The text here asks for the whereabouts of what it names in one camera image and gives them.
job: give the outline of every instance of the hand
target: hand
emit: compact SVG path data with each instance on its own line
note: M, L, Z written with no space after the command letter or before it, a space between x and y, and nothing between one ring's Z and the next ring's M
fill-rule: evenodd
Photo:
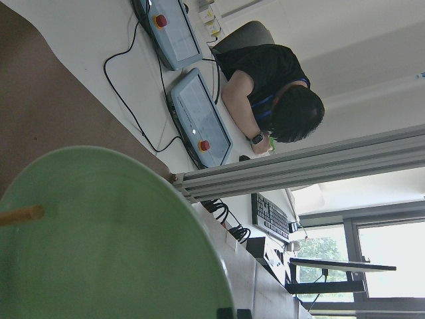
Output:
M270 136L269 133L263 133L263 140L258 144L251 145L252 150L254 151L254 154L260 155L272 150L269 136Z

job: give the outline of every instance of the watch face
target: watch face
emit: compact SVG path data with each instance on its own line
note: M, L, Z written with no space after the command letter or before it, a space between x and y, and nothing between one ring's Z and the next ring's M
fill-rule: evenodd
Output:
M263 140L263 134L258 134L252 139L253 144L258 144Z

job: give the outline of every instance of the green bowl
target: green bowl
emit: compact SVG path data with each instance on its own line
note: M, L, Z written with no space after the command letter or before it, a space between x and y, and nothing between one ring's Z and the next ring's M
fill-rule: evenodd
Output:
M73 147L33 162L0 211L41 204L0 228L0 318L220 318L232 297L192 207L127 156Z

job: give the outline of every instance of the gray chair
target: gray chair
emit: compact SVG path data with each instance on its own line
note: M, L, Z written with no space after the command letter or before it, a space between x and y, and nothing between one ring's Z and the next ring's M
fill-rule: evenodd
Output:
M274 40L270 31L261 22L250 21L221 40L211 51L218 54L234 49L272 43L274 43Z

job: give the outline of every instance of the red button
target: red button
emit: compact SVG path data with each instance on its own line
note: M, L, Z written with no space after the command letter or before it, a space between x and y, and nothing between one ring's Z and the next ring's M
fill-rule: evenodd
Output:
M155 17L155 23L158 27L162 28L167 25L167 19L163 15L158 15Z
M199 143L199 148L201 149L201 151L208 151L210 149L210 142L208 141L201 141Z

